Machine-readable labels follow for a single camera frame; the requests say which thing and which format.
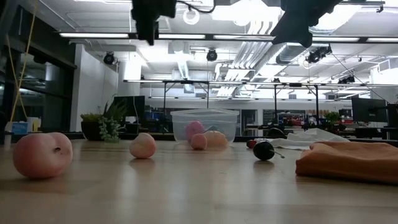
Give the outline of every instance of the pink peach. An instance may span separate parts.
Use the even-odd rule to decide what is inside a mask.
[[[196,134],[205,132],[205,127],[199,121],[192,121],[185,127],[185,134],[188,142],[191,141],[192,137]]]
[[[64,134],[38,133],[17,142],[12,160],[17,171],[26,177],[49,178],[60,175],[72,157],[72,144]]]
[[[207,147],[207,139],[203,134],[196,134],[192,137],[191,147],[194,150],[204,150]]]
[[[147,133],[139,133],[139,135],[130,143],[130,153],[138,159],[147,159],[155,154],[155,139]]]

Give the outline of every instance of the plastic bowl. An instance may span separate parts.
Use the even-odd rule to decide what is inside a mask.
[[[236,132],[238,111],[222,109],[197,109],[171,112],[174,138],[178,142],[187,142],[185,128],[194,121],[199,121],[205,131],[219,131],[229,142],[233,142]]]

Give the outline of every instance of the orange cloth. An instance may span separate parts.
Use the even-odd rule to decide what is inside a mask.
[[[386,143],[317,142],[296,161],[296,174],[398,184],[398,148]]]

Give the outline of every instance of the table surface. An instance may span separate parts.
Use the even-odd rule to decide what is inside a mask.
[[[157,142],[152,159],[73,141],[60,177],[27,180],[0,149],[0,223],[395,223],[398,187],[297,177],[300,151],[259,162],[243,143],[192,151]]]

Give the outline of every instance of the wire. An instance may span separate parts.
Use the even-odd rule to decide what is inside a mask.
[[[19,80],[19,84],[18,84],[18,88],[17,88],[17,97],[16,97],[16,100],[14,102],[14,106],[12,107],[12,113],[11,113],[10,122],[12,122],[12,120],[14,119],[15,110],[16,110],[16,107],[17,107],[17,99],[21,95],[21,92],[19,91],[19,89],[21,88],[22,80],[24,79],[27,56],[28,56],[28,53],[29,53],[30,41],[32,40],[33,27],[34,27],[34,24],[35,24],[35,18],[36,18],[36,12],[37,12],[37,8],[38,8],[38,4],[39,4],[39,0],[36,0],[35,6],[34,6],[34,11],[33,11],[33,16],[32,16],[32,23],[30,25],[29,38],[28,38],[27,46],[26,46],[26,53],[25,53],[25,58],[24,58],[24,66],[22,68],[21,79]]]
[[[137,134],[139,132],[139,121],[138,121],[138,113],[137,113],[137,108],[136,108],[136,97],[132,97],[132,104],[134,105],[134,111],[136,112],[136,118],[137,118]]]
[[[201,9],[197,8],[196,6],[192,6],[191,4],[189,4],[185,1],[177,0],[177,2],[187,5],[189,9],[194,9],[198,12],[206,13],[206,14],[212,13],[216,9],[216,0],[213,0],[213,8],[211,8],[209,11],[201,10]]]
[[[10,61],[11,61],[12,74],[14,75],[15,86],[18,87],[18,79],[17,79],[17,75],[16,75],[16,72],[15,72],[14,61],[12,60],[12,54],[11,54],[10,38],[9,38],[8,35],[6,37],[7,37],[7,44],[8,44],[8,54],[10,56]],[[19,95],[19,100],[21,101],[22,110],[24,111],[24,115],[25,115],[25,118],[26,118],[26,121],[27,121],[26,110],[25,110],[24,102],[22,101],[21,95]]]
[[[366,83],[362,82],[350,69],[348,69],[337,57],[336,55],[334,55],[333,53],[331,53],[334,58],[352,75],[354,76],[359,82],[362,83],[362,85],[364,85],[366,88],[368,88],[371,92],[373,92],[374,94],[376,94],[378,97],[380,97],[381,99],[385,100],[387,103],[389,103],[386,99],[384,99],[383,97],[381,97],[378,93],[376,93],[374,90],[372,90],[370,87],[367,86]]]

